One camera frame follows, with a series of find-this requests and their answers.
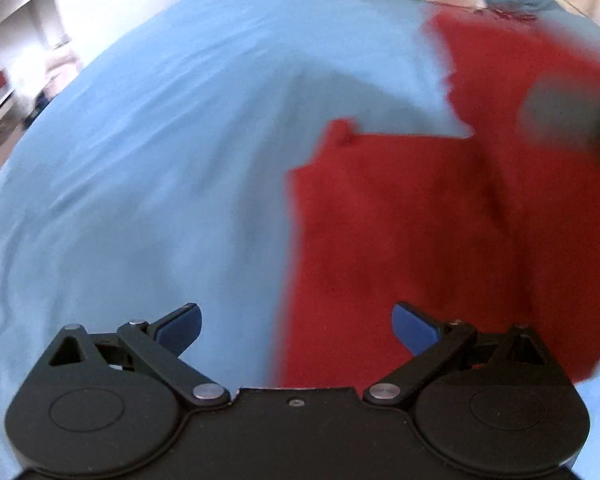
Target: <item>red cloth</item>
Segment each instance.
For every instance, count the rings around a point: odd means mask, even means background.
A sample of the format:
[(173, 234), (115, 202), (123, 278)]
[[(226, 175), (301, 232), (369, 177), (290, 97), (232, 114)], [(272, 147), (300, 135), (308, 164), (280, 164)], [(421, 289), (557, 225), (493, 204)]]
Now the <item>red cloth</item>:
[(299, 260), (285, 386), (365, 388), (408, 359), (405, 300), (480, 330), (532, 323), (571, 378), (600, 358), (600, 158), (531, 144), (518, 110), (541, 73), (600, 87), (600, 66), (537, 29), (444, 12), (431, 22), (471, 139), (328, 127), (290, 174)]

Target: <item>bed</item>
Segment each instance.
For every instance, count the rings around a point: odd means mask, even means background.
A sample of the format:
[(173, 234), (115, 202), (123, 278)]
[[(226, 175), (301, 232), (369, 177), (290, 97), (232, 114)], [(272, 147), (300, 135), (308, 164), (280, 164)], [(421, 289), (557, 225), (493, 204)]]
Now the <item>bed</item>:
[[(90, 64), (0, 172), (0, 479), (8, 403), (59, 328), (110, 332), (189, 301), (183, 355), (235, 390), (275, 381), (292, 259), (285, 174), (324, 125), (468, 136), (417, 0), (183, 0)], [(542, 20), (600, 30), (561, 10)], [(594, 420), (600, 377), (583, 384)], [(580, 473), (600, 479), (594, 455)]]

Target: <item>light blue bedsheet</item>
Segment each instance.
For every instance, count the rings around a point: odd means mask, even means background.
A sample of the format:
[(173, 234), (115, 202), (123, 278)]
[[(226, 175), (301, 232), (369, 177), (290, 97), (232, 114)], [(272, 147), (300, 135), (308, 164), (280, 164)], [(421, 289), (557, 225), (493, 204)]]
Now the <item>light blue bedsheet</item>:
[(110, 332), (195, 301), (203, 332), (184, 360), (231, 390), (271, 383), (292, 261), (285, 172), (341, 116), (469, 133), (420, 30), (428, 8), (184, 0), (51, 103), (0, 172), (0, 480), (18, 472), (5, 409), (67, 323)]

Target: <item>screw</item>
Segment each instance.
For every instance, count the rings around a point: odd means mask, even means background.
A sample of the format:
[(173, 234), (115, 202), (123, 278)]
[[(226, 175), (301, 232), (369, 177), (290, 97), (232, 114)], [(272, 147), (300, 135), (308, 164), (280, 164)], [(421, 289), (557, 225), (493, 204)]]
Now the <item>screw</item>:
[(224, 388), (216, 383), (199, 384), (193, 388), (193, 396), (200, 400), (216, 400), (224, 395)]
[(391, 383), (379, 383), (369, 388), (369, 393), (374, 399), (392, 400), (400, 395), (400, 388)]

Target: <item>blue gripper pad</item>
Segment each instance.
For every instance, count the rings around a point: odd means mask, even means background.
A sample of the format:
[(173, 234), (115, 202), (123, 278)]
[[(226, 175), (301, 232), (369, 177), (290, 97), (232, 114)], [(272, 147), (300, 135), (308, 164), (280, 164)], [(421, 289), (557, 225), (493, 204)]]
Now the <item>blue gripper pad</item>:
[(193, 307), (165, 324), (155, 333), (156, 342), (169, 352), (179, 356), (200, 335), (202, 311)]
[(394, 306), (391, 325), (395, 336), (414, 356), (440, 341), (440, 330), (400, 304)]

